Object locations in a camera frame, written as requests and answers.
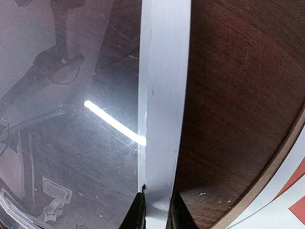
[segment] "reflected object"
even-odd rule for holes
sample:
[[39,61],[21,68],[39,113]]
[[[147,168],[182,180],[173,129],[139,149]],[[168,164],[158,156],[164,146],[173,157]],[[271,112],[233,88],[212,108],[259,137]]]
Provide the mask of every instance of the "reflected object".
[[[32,1],[16,0],[19,6],[26,6]],[[0,99],[0,115],[21,96],[33,96],[51,84],[68,85],[79,74],[79,67],[85,57],[81,53],[78,34],[73,31],[75,22],[71,16],[74,9],[85,4],[85,0],[50,0],[55,24],[55,46],[37,55],[33,66],[27,73]],[[75,76],[64,82],[73,72]]]
[[23,158],[22,154],[14,152],[12,148],[18,149],[18,152],[22,151],[20,134],[17,134],[15,144],[0,144],[0,178],[18,198],[23,198],[25,196]]
[[89,110],[91,110],[93,113],[95,113],[98,117],[100,117],[102,120],[104,120],[106,123],[114,127],[116,130],[120,131],[125,136],[129,137],[132,141],[142,145],[146,146],[146,138],[144,136],[140,136],[136,134],[131,129],[124,126],[122,123],[111,117],[109,114],[104,112],[101,108],[99,108],[97,105],[92,103],[91,101],[87,100],[84,102],[84,106],[87,107]]
[[61,208],[65,204],[70,204],[72,190],[63,187],[46,177],[42,177],[42,187],[44,193],[55,199],[44,208],[43,214],[39,218],[44,222],[55,222],[56,218],[62,214]]

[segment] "wooden surface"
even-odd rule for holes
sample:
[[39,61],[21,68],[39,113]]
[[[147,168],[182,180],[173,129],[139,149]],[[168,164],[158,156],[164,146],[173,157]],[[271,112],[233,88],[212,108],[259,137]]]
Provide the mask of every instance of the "wooden surface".
[[242,199],[232,209],[230,209],[230,211],[220,221],[214,224],[212,229],[223,229],[228,227],[252,203],[252,201],[255,200],[258,195],[262,195],[261,191],[266,187],[266,185],[270,185],[269,181],[274,178],[275,173],[278,172],[278,169],[282,165],[283,161],[286,159],[287,155],[290,153],[290,150],[295,145],[295,142],[297,141],[304,127],[304,124],[305,105],[294,126],[291,128],[287,139],[283,142],[280,150],[274,156],[266,169],[261,173],[259,179],[247,191]]
[[176,189],[201,229],[249,190],[305,100],[305,3],[193,0]]

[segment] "wood grain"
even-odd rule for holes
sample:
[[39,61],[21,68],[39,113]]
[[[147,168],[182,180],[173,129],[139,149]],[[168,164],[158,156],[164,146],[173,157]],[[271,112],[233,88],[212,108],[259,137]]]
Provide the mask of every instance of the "wood grain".
[[273,160],[262,172],[261,177],[256,183],[249,189],[249,191],[242,197],[242,199],[220,220],[212,229],[223,229],[230,225],[249,205],[250,203],[260,194],[268,182],[272,179],[273,175],[277,172],[286,156],[294,146],[298,136],[300,135],[305,124],[305,105],[297,118],[296,123],[291,128],[291,131],[281,146],[278,153],[274,156]]
[[305,101],[305,3],[193,0],[176,189],[201,229],[272,161]]

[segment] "curved edge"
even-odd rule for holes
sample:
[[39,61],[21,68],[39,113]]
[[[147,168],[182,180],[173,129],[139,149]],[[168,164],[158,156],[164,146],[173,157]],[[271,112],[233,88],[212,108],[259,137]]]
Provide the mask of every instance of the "curved edge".
[[228,227],[251,204],[251,202],[265,188],[268,182],[272,179],[273,175],[277,172],[282,162],[285,160],[286,156],[289,154],[291,148],[295,144],[304,125],[305,103],[293,127],[291,128],[288,137],[282,143],[277,155],[262,172],[262,175],[257,179],[249,191],[240,199],[240,201],[224,217],[210,227],[210,229],[224,229]]

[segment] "scratch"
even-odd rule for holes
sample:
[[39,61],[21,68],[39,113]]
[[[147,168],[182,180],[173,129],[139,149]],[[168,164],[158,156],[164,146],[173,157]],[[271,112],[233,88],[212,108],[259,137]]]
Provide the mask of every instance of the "scratch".
[[129,153],[127,154],[127,156],[125,157],[125,159],[132,158],[133,155],[134,155],[133,149],[131,149],[131,150],[129,151]]
[[232,31],[229,29],[229,44],[232,44]]
[[265,58],[263,58],[263,61],[262,61],[261,64],[259,65],[259,73],[262,72],[262,66],[263,66],[264,61],[265,61]]
[[281,72],[279,73],[278,77],[275,79],[276,81],[282,77],[283,70],[284,70],[284,66],[282,66]]
[[228,100],[230,100],[230,94],[231,94],[231,79],[228,80],[229,86],[228,86]]
[[247,48],[246,58],[244,59],[243,69],[246,69],[247,61],[248,61],[249,47]]
[[128,40],[129,42],[132,42],[125,34],[121,33],[117,28],[115,28],[110,22],[108,23],[111,28],[113,28],[118,34],[120,34],[123,38]]

